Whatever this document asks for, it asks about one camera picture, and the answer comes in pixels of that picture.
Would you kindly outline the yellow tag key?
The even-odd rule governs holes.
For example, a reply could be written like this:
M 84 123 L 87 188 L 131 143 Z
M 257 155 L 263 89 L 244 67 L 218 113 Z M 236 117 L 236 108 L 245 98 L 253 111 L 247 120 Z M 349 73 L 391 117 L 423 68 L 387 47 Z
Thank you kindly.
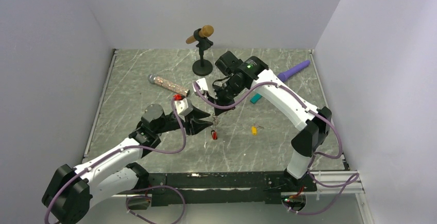
M 258 135 L 259 131 L 262 130 L 262 129 L 264 129 L 264 127 L 259 125 L 259 124 L 251 125 L 251 133 L 254 136 Z

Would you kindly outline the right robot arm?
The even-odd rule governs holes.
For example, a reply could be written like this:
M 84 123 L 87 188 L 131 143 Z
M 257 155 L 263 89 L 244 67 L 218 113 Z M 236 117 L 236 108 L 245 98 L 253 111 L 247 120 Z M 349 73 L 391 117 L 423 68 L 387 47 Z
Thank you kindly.
M 225 82 L 213 84 L 214 112 L 219 115 L 235 107 L 235 98 L 244 90 L 253 90 L 281 111 L 299 131 L 291 140 L 291 159 L 285 169 L 284 184 L 296 191 L 304 184 L 304 176 L 318 146 L 329 134 L 327 124 L 332 116 L 327 107 L 318 108 L 307 103 L 284 84 L 260 58 L 251 56 L 242 61 L 227 51 L 215 62 L 225 75 Z

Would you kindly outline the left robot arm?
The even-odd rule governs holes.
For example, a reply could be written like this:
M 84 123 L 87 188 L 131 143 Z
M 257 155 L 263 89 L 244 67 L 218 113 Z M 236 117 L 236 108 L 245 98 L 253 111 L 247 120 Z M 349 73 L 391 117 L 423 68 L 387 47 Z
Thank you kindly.
M 158 104 L 149 105 L 137 127 L 121 143 L 86 163 L 56 169 L 42 197 L 47 211 L 44 222 L 53 215 L 57 223 L 78 223 L 88 210 L 118 193 L 141 193 L 149 186 L 149 173 L 137 160 L 157 149 L 160 134 L 180 130 L 182 147 L 187 136 L 212 126 L 209 113 L 194 107 L 190 101 L 172 100 L 172 112 L 165 114 Z

